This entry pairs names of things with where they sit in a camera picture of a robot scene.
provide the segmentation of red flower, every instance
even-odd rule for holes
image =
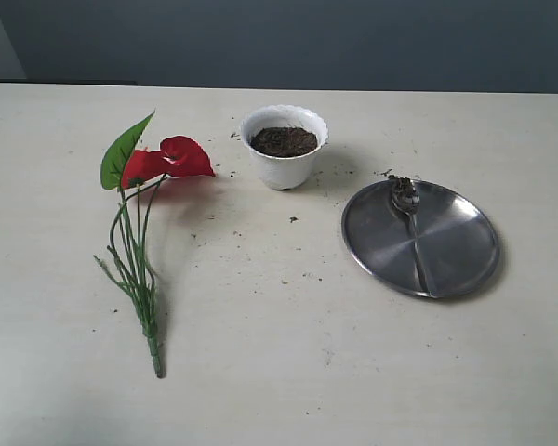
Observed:
[[[133,188],[152,178],[168,174],[171,177],[214,177],[211,162],[203,148],[186,137],[161,141],[160,151],[134,151],[122,175],[122,187]]]

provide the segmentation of dirt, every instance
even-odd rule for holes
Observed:
[[[300,127],[263,128],[252,138],[255,151],[278,158],[291,158],[310,153],[318,146],[314,133]]]

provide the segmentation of metal plate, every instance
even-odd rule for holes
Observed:
[[[494,272],[498,237],[486,216],[457,193],[413,181],[420,198],[418,245],[435,290],[432,297],[464,295]],[[392,180],[356,193],[343,211],[343,238],[358,263],[398,291],[429,296],[422,289],[413,238],[405,214],[391,202]]]

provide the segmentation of white pot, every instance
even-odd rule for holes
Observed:
[[[250,141],[268,127],[301,127],[314,133],[318,146],[305,155],[279,158],[255,151]],[[257,175],[271,189],[288,190],[302,184],[310,176],[318,151],[328,140],[328,129],[316,113],[293,105],[271,105],[250,113],[240,125],[240,135],[250,151]]]

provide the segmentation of spoon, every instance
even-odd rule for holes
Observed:
[[[419,209],[419,195],[414,188],[413,183],[407,177],[401,178],[396,176],[389,176],[393,179],[394,183],[391,189],[391,201],[394,207],[408,217],[409,224],[407,225],[411,236],[413,237],[414,253],[416,255],[416,267],[418,269],[419,284],[429,297],[434,297],[434,282],[432,275],[428,271],[426,261],[419,249],[418,238],[418,222],[416,220],[416,213]]]

